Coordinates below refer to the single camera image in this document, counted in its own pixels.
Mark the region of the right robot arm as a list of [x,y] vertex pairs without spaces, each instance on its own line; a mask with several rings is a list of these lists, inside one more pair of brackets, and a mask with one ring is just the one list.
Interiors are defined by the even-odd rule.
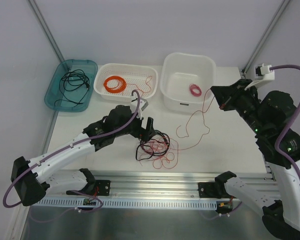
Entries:
[[257,213],[266,229],[281,240],[300,240],[300,135],[289,122],[296,112],[290,94],[273,90],[259,99],[250,79],[212,86],[223,111],[236,111],[255,134],[256,144],[274,174],[280,199],[272,199],[227,171],[215,178],[219,197],[234,196]]

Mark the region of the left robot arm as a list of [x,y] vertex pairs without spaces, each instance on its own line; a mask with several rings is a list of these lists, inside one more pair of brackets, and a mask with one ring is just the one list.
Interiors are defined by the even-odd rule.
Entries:
[[148,117],[146,127],[143,118],[126,105],[118,105],[101,120],[89,124],[77,137],[57,150],[26,160],[23,156],[13,162],[11,185],[2,203],[6,208],[8,194],[15,189],[23,206],[32,206],[46,194],[65,192],[68,195],[92,196],[100,191],[99,182],[87,168],[71,172],[61,169],[81,157],[95,153],[114,143],[115,138],[131,135],[142,142],[155,136],[154,120]]

